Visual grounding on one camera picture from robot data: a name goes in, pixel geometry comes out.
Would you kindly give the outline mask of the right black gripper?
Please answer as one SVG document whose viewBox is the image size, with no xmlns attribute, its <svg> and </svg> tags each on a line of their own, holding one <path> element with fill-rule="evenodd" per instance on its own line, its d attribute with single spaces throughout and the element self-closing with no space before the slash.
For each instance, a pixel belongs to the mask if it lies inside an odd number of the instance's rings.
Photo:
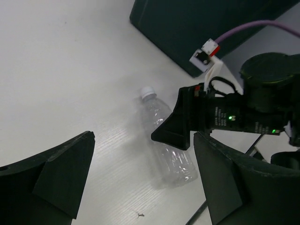
<svg viewBox="0 0 300 225">
<path fill-rule="evenodd" d="M 278 135 L 284 131 L 287 118 L 283 112 L 263 113 L 249 109 L 238 92 L 216 97 L 206 93 L 204 84 L 179 89 L 173 112 L 151 134 L 153 141 L 180 150 L 190 147 L 190 132 L 228 130 Z"/>
</svg>

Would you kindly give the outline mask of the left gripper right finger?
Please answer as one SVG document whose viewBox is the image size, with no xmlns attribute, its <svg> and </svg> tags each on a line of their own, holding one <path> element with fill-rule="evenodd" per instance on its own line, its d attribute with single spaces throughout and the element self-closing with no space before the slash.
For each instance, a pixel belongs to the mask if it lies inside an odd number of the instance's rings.
<svg viewBox="0 0 300 225">
<path fill-rule="evenodd" d="M 202 132 L 194 149 L 212 224 L 299 224 L 299 152 L 276 153 L 267 163 Z"/>
</svg>

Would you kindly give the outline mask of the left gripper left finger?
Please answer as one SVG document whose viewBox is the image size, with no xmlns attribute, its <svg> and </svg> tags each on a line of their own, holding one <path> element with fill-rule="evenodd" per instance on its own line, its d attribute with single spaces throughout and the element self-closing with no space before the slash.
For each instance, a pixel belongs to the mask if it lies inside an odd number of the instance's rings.
<svg viewBox="0 0 300 225">
<path fill-rule="evenodd" d="M 77 218 L 95 147 L 91 131 L 0 168 L 2 225 L 70 225 Z"/>
</svg>

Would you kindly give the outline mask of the clear crushed bottle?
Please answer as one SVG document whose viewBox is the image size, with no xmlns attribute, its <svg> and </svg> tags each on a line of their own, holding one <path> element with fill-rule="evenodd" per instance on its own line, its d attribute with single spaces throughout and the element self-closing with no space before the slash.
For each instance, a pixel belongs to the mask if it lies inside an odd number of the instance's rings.
<svg viewBox="0 0 300 225">
<path fill-rule="evenodd" d="M 170 107 L 160 98 L 153 87 L 140 89 L 139 117 L 149 146 L 149 156 L 154 165 L 157 186 L 182 187 L 198 178 L 189 153 L 170 143 L 177 136 L 161 130 L 161 125 L 171 115 Z"/>
</svg>

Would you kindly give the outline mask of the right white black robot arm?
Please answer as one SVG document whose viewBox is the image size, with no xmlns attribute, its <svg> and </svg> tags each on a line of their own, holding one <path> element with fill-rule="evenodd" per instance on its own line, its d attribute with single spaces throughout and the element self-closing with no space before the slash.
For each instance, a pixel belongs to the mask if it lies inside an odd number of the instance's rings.
<svg viewBox="0 0 300 225">
<path fill-rule="evenodd" d="M 190 146 L 192 131 L 210 134 L 213 130 L 279 135 L 290 127 L 289 144 L 300 145 L 300 56 L 268 52 L 256 55 L 240 69 L 243 93 L 217 90 L 216 76 L 208 83 L 179 89 L 171 115 L 151 139 L 180 150 Z"/>
</svg>

